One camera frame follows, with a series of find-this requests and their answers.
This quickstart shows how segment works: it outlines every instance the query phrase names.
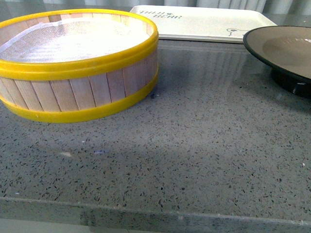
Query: speckled countertop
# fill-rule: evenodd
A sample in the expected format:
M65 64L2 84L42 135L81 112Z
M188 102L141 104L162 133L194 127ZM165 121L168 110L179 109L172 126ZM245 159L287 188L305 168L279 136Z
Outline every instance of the speckled countertop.
M160 41L157 87L75 124L0 104L0 218L162 232L310 232L311 101L243 45Z

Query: tray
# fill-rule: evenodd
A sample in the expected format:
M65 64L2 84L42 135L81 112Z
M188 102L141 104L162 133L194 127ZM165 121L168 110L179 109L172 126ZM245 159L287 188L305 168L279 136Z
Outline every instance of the tray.
M151 19L160 39L243 43L249 30L276 26L261 13L250 10L139 5L131 12Z

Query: yellow rim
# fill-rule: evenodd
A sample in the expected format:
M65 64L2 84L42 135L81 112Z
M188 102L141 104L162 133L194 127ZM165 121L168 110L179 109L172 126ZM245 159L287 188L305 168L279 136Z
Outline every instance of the yellow rim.
M48 17L72 13L117 14L140 19L152 26L153 34L141 44L114 54L59 63L21 63L0 59L0 76L20 80L48 81L81 78L110 72L140 61L157 48L158 32L156 25L146 17L130 12L103 9L75 9L50 11L13 18L0 23L0 28L38 17Z
M116 102L96 108L84 109L70 112L39 112L17 107L0 97L4 105L16 115L29 120L49 122L49 123L74 123L87 120L95 120L106 117L122 110L125 110L145 98L157 83L157 74L153 79L138 92L125 97Z

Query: white mesh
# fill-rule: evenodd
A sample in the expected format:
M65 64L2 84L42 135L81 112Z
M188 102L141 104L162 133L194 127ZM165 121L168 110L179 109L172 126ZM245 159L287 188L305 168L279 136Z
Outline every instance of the white mesh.
M34 25L0 46L0 59L26 63L67 62L129 49L146 32L104 18L71 18Z

